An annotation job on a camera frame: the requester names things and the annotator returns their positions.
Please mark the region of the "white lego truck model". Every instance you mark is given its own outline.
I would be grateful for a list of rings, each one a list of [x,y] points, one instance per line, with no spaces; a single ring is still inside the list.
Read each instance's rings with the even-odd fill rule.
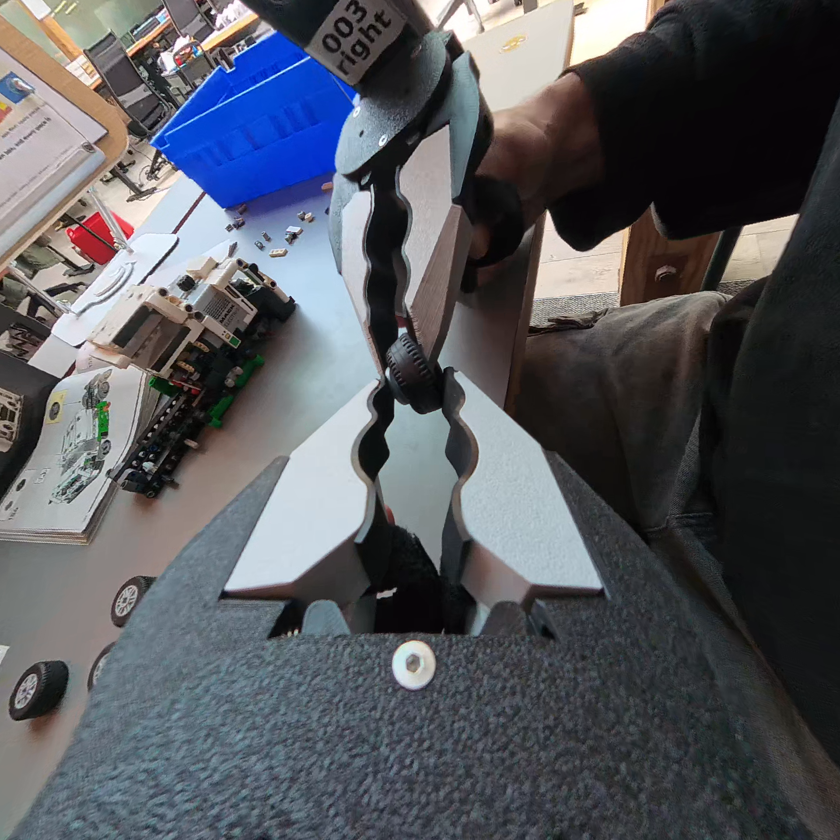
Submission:
[[[296,310],[294,298],[256,263],[200,256],[165,286],[131,285],[89,333],[79,361],[149,376],[167,401],[129,453],[110,468],[122,490],[157,498],[198,448],[207,428],[221,428],[258,368],[259,346]]]

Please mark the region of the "wooden post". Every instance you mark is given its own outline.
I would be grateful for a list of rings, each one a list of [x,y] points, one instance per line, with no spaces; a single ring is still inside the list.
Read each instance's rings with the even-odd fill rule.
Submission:
[[[668,239],[653,208],[624,231],[618,272],[621,307],[699,292],[721,233]]]

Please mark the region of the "lego instruction booklet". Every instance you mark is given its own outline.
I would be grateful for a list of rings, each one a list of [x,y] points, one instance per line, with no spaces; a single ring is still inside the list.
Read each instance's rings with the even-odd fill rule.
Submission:
[[[150,379],[108,366],[57,384],[37,445],[2,498],[3,542],[89,544],[117,491],[111,471],[151,418]]]

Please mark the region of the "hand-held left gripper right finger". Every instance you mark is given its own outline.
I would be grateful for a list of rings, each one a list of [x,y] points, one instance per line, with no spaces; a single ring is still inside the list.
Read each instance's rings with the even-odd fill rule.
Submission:
[[[543,448],[464,373],[444,373],[445,454],[457,475],[441,571],[491,609],[600,596],[604,584]]]

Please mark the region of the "scattered small lego pieces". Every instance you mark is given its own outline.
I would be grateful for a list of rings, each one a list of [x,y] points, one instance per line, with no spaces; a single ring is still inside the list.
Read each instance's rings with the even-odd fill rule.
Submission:
[[[333,175],[314,178],[250,199],[224,210],[226,236],[247,259],[277,259],[300,249],[305,239],[326,225],[333,193]]]

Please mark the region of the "instruction sheet on wooden board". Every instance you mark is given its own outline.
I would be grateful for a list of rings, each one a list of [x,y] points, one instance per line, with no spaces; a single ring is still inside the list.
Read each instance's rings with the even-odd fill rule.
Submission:
[[[127,150],[113,106],[1,21],[1,267],[52,225]]]

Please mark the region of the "person's right forearm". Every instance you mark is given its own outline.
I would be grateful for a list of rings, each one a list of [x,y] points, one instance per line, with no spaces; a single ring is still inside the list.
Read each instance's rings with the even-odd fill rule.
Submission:
[[[558,234],[589,250],[650,207],[670,238],[797,214],[794,249],[838,257],[838,36],[838,2],[668,2],[567,70],[603,174],[550,205]]]

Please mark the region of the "blue plastic storage bin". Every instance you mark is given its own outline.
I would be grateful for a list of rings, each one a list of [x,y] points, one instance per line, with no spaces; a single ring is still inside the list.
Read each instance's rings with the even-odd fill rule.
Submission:
[[[275,33],[219,66],[153,147],[229,208],[334,171],[354,92]]]

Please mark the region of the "silver folding stand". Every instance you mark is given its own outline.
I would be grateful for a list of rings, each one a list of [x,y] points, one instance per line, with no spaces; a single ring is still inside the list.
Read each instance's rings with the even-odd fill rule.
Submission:
[[[51,335],[70,346],[81,346],[126,290],[151,277],[178,240],[177,234],[142,234],[134,238],[129,249],[118,252],[70,304],[69,311],[52,327]]]

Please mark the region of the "dark lego set box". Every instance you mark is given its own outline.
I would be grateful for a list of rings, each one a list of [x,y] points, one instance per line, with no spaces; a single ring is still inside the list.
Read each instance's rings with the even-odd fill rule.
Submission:
[[[47,402],[60,379],[1,352],[1,495],[14,483],[39,440]]]

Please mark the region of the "black office chair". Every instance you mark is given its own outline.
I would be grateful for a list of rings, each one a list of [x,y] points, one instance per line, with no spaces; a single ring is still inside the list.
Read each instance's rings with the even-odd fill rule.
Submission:
[[[172,107],[144,77],[122,41],[109,32],[83,51],[124,117],[129,132],[150,141],[172,117]]]

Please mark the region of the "person's right hand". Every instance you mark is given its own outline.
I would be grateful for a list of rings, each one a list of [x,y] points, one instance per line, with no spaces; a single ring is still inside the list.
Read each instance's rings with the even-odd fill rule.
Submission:
[[[524,230],[560,199],[601,184],[599,125],[583,80],[567,72],[519,105],[497,112],[477,174],[516,189]]]

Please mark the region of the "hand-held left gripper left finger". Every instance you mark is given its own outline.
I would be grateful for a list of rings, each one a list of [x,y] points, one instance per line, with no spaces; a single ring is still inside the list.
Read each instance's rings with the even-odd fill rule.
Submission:
[[[226,597],[346,606],[381,582],[392,535],[379,473],[393,417],[393,396],[372,380],[288,456]]]

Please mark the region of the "person's grey-trousered legs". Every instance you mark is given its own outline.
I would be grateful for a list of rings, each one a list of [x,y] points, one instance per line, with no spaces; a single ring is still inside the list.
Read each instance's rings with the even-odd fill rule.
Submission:
[[[528,337],[516,418],[635,530],[718,540],[733,376],[766,278],[667,297]]]

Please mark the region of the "black toy wheel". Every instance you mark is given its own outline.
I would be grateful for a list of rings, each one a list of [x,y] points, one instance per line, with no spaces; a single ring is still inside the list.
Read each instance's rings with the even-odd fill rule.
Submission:
[[[110,619],[114,626],[123,627],[128,622],[155,581],[155,576],[135,575],[120,585],[110,607]]]
[[[60,659],[34,663],[20,676],[8,701],[13,721],[41,718],[58,707],[66,693],[69,667]]]
[[[444,401],[444,375],[438,364],[431,364],[409,332],[401,332],[386,353],[386,380],[394,398],[417,414],[441,409]]]
[[[107,644],[95,657],[93,663],[90,666],[87,675],[87,690],[92,691],[93,687],[97,684],[102,671],[104,669],[105,664],[107,663],[108,656],[111,654],[111,651],[116,645],[116,641]]]

